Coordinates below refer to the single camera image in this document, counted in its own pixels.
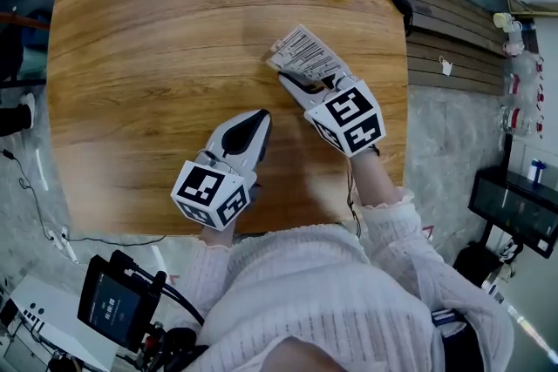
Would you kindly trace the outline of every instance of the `white device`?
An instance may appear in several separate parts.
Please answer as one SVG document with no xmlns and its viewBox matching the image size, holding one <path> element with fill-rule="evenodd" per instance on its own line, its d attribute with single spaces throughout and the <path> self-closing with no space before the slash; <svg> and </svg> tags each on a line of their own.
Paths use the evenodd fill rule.
<svg viewBox="0 0 558 372">
<path fill-rule="evenodd" d="M 219 125 L 195 161 L 186 161 L 171 198 L 182 213 L 222 231 L 252 201 L 271 131 L 266 110 L 241 113 Z"/>
<path fill-rule="evenodd" d="M 27 275 L 10 298 L 35 336 L 41 335 L 97 369 L 111 370 L 119 346 L 78 320 L 77 296 Z"/>
<path fill-rule="evenodd" d="M 338 151 L 352 157 L 385 137 L 379 104 L 366 83 L 310 31 L 298 25 L 271 50 L 268 64 L 279 71 L 279 81 Z M 324 85 L 316 87 L 318 81 Z"/>
</svg>

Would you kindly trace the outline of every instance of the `barcode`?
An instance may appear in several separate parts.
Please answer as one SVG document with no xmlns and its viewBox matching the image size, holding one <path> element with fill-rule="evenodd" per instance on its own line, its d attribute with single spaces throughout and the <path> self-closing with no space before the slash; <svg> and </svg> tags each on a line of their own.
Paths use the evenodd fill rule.
<svg viewBox="0 0 558 372">
<path fill-rule="evenodd" d="M 291 32 L 274 49 L 282 67 L 308 78 L 325 78 L 344 68 L 341 59 L 302 26 Z"/>
</svg>

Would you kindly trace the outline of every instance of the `sweater cuff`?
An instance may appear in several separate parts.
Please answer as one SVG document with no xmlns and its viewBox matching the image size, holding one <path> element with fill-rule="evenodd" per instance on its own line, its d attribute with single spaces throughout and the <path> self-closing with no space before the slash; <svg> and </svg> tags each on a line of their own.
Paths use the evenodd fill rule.
<svg viewBox="0 0 558 372">
<path fill-rule="evenodd" d="M 416 215 L 415 206 L 412 203 L 414 194 L 404 187 L 396 187 L 399 202 L 393 205 L 381 203 L 377 206 L 363 206 L 357 192 L 352 194 L 353 201 L 358 206 L 364 220 L 373 224 L 383 224 L 394 220 L 408 220 Z"/>
<path fill-rule="evenodd" d="M 399 202 L 393 205 L 382 203 L 378 206 L 362 206 L 358 195 L 353 194 L 353 200 L 366 222 L 371 240 L 389 243 L 420 231 L 420 216 L 412 203 L 413 193 L 403 187 L 396 189 Z"/>
<path fill-rule="evenodd" d="M 209 247 L 204 241 L 192 238 L 184 256 L 184 267 L 176 289 L 205 318 L 211 307 L 222 297 L 228 273 L 230 248 L 223 245 Z M 165 326 L 199 327 L 197 321 L 183 308 L 172 306 L 165 318 Z"/>
</svg>

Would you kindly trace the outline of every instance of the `cable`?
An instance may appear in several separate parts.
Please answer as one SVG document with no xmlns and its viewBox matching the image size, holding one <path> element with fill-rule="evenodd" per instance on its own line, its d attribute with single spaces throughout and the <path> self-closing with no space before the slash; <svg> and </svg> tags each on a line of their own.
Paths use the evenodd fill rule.
<svg viewBox="0 0 558 372">
<path fill-rule="evenodd" d="M 147 277 L 147 279 L 151 281 L 155 280 L 152 274 L 148 273 L 146 270 L 144 270 L 137 264 L 133 265 L 133 269 L 136 272 Z M 182 307 L 184 307 L 188 311 L 189 314 L 191 314 L 195 318 L 195 320 L 197 320 L 203 326 L 203 323 L 205 322 L 203 316 L 200 315 L 200 312 L 198 312 L 198 310 L 196 310 L 196 308 L 190 303 L 190 301 L 186 299 L 184 296 L 182 296 L 182 294 L 180 294 L 180 292 L 176 288 L 168 284 L 164 284 L 163 291 L 161 293 L 163 293 L 165 296 L 168 296 L 173 301 L 179 303 Z"/>
<path fill-rule="evenodd" d="M 19 166 L 19 170 L 21 171 L 21 174 L 23 175 L 23 177 L 19 178 L 19 185 L 21 186 L 22 189 L 30 189 L 31 192 L 33 193 L 33 198 L 35 199 L 35 206 L 37 207 L 38 221 L 41 224 L 41 229 L 43 230 L 43 236 L 48 241 L 52 241 L 52 237 L 49 237 L 49 235 L 46 233 L 46 230 L 44 228 L 43 215 L 41 214 L 41 208 L 38 205 L 37 194 L 35 193 L 35 189 L 31 185 L 31 182 L 30 182 L 29 178 L 27 177 L 27 175 L 25 175 L 25 171 L 24 171 L 24 168 L 21 165 L 21 162 L 19 161 L 19 159 L 17 159 L 17 157 L 13 153 L 11 153 L 10 151 L 7 151 L 6 149 L 2 150 L 2 155 L 7 159 L 10 159 L 10 160 L 13 160 L 13 161 L 17 162 L 17 165 Z M 166 238 L 166 235 L 164 235 L 162 237 L 159 237 L 158 239 L 149 240 L 148 242 L 118 243 L 118 242 L 110 242 L 109 240 L 96 239 L 94 237 L 83 237 L 81 239 L 66 239 L 63 234 L 60 234 L 60 235 L 65 240 L 67 240 L 69 242 L 81 242 L 83 240 L 92 240 L 92 241 L 95 241 L 95 242 L 105 243 L 106 245 L 115 245 L 117 247 L 142 247 L 144 245 L 150 245 L 152 243 L 161 242 L 163 239 Z"/>
<path fill-rule="evenodd" d="M 44 350 L 46 350 L 46 353 L 49 354 L 50 356 L 54 355 L 54 352 L 50 352 L 49 349 L 46 348 L 46 346 L 44 345 L 43 341 L 41 341 L 39 338 L 37 338 L 35 336 L 35 334 L 33 334 L 33 330 L 35 329 L 35 326 L 37 326 L 38 320 L 35 321 L 35 323 L 33 324 L 32 328 L 28 328 L 27 324 L 23 324 L 23 326 L 27 329 L 27 331 L 31 334 L 31 338 L 33 338 L 33 341 L 40 344 Z"/>
<path fill-rule="evenodd" d="M 50 238 L 46 234 L 46 230 L 44 229 L 43 215 L 41 214 L 41 209 L 38 205 L 37 195 L 35 194 L 35 189 L 31 185 L 31 182 L 29 181 L 27 175 L 25 175 L 24 168 L 21 166 L 21 163 L 19 162 L 17 157 L 13 153 L 11 153 L 10 151 L 6 151 L 4 149 L 4 150 L 2 150 L 2 155 L 7 159 L 11 159 L 11 160 L 15 161 L 17 163 L 17 165 L 19 166 L 19 170 L 21 171 L 21 174 L 23 175 L 23 177 L 19 178 L 19 185 L 21 186 L 22 189 L 31 189 L 31 192 L 33 193 L 33 198 L 35 199 L 35 205 L 37 206 L 38 221 L 41 224 L 41 229 L 43 230 L 43 236 L 47 240 L 52 240 L 52 238 Z"/>
<path fill-rule="evenodd" d="M 92 240 L 94 242 L 101 242 L 101 243 L 105 243 L 106 245 L 116 245 L 117 247 L 142 247 L 144 245 L 151 245 L 152 243 L 157 243 L 157 242 L 161 242 L 163 239 L 166 238 L 165 236 L 161 236 L 158 239 L 154 239 L 154 240 L 149 240 L 148 242 L 140 242 L 140 243 L 118 243 L 118 242 L 110 242 L 109 240 L 102 240 L 102 239 L 96 239 L 94 237 L 83 237 L 81 239 L 66 239 L 64 237 L 65 240 L 69 241 L 69 242 L 83 242 L 84 240 Z"/>
<path fill-rule="evenodd" d="M 201 326 L 203 326 L 205 320 L 198 313 L 195 307 L 192 304 L 190 304 L 190 302 L 188 302 L 188 300 L 184 296 L 181 295 L 179 298 L 178 296 L 175 296 L 174 294 L 168 292 L 165 289 L 163 289 L 161 293 L 169 297 L 170 299 L 172 299 L 174 302 L 177 302 L 182 307 L 184 307 L 188 311 L 188 313 L 191 314 L 195 318 L 195 320 L 197 320 L 200 323 Z"/>
<path fill-rule="evenodd" d="M 357 216 L 357 212 L 354 209 L 355 202 L 352 200 L 352 190 L 355 184 L 355 178 L 352 176 L 352 169 L 350 168 L 350 164 L 347 166 L 347 189 L 349 190 L 347 193 L 347 206 L 352 213 L 352 218 L 355 220 L 357 224 L 357 237 L 360 239 L 361 235 L 361 227 L 360 227 L 360 219 Z"/>
</svg>

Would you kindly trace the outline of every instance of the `small display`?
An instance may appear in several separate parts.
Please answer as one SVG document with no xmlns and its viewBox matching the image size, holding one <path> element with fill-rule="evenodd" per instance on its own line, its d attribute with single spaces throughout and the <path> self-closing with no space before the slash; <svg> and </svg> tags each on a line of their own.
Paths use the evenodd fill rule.
<svg viewBox="0 0 558 372">
<path fill-rule="evenodd" d="M 89 322 L 116 342 L 126 342 L 140 296 L 101 273 L 93 297 Z"/>
</svg>

